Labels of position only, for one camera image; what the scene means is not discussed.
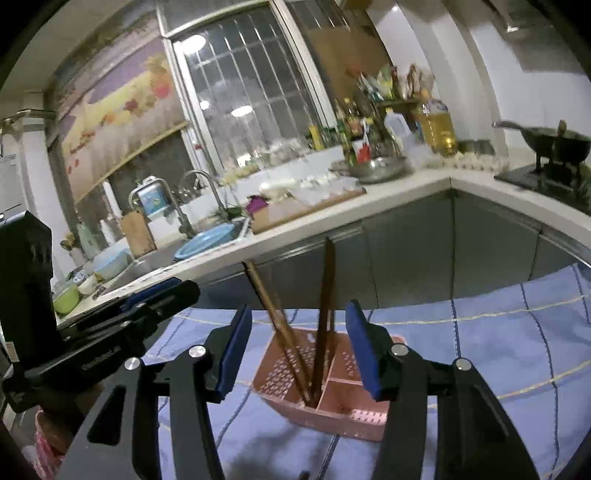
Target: blue bowl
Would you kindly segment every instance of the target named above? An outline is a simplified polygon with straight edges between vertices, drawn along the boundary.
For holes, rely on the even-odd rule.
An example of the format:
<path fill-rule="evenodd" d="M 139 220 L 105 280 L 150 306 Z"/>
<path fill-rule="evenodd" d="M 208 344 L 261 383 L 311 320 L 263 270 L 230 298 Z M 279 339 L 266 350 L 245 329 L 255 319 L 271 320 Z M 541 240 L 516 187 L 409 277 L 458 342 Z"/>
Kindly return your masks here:
<path fill-rule="evenodd" d="M 234 239 L 235 230 L 236 225 L 233 223 L 223 223 L 205 232 L 198 233 L 178 249 L 174 254 L 174 259 L 176 261 L 186 260 L 210 248 L 229 242 Z"/>

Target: gas stove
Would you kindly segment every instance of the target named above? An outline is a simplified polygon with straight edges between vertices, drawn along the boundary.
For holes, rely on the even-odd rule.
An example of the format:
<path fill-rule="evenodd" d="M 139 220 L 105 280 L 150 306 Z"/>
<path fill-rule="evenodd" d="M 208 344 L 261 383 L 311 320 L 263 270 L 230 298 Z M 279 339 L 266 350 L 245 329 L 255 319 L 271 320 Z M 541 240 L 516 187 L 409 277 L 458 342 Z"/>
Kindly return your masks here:
<path fill-rule="evenodd" d="M 495 178 L 553 198 L 591 216 L 591 182 L 569 163 L 528 165 Z"/>

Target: metal bowl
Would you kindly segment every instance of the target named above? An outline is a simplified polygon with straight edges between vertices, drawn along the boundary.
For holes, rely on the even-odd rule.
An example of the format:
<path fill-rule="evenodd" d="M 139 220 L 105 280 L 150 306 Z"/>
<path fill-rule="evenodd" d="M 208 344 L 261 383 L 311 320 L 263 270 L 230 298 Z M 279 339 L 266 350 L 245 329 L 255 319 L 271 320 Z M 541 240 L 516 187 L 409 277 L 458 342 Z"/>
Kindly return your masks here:
<path fill-rule="evenodd" d="M 349 174 L 363 184 L 371 184 L 392 180 L 401 175 L 404 168 L 405 162 L 402 157 L 377 157 L 350 166 Z"/>

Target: perforated basket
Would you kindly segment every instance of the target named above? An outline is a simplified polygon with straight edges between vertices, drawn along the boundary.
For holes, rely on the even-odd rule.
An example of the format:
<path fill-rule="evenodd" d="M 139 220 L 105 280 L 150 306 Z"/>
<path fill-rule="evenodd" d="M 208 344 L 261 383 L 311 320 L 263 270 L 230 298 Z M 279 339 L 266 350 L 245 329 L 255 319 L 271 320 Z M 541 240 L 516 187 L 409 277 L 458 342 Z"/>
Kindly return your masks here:
<path fill-rule="evenodd" d="M 311 372 L 316 331 L 293 329 L 297 348 Z M 405 342 L 393 336 L 394 342 Z M 322 432 L 378 442 L 384 435 L 388 402 L 376 402 L 364 389 L 346 333 L 334 333 L 324 363 L 322 397 L 317 408 L 306 407 L 297 391 L 285 356 L 274 335 L 252 383 L 267 404 L 293 423 Z"/>

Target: cutting board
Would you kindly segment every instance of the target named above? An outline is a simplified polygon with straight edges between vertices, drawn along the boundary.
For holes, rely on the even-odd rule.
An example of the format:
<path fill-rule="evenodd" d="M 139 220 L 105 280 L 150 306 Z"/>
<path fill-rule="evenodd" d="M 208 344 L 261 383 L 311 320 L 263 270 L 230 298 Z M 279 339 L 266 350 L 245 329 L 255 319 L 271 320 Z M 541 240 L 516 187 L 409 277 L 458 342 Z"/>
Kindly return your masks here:
<path fill-rule="evenodd" d="M 343 192 L 337 195 L 331 195 L 326 200 L 322 200 L 312 206 L 299 202 L 293 197 L 289 197 L 277 203 L 271 203 L 268 207 L 253 214 L 251 222 L 252 233 L 256 235 L 257 233 L 266 232 L 276 226 L 291 222 L 292 220 L 317 212 L 318 210 L 332 207 L 337 203 L 345 202 L 365 193 L 365 189 Z"/>
<path fill-rule="evenodd" d="M 127 238 L 134 258 L 156 250 L 156 243 L 144 214 L 138 210 L 128 213 L 121 221 L 121 230 Z"/>

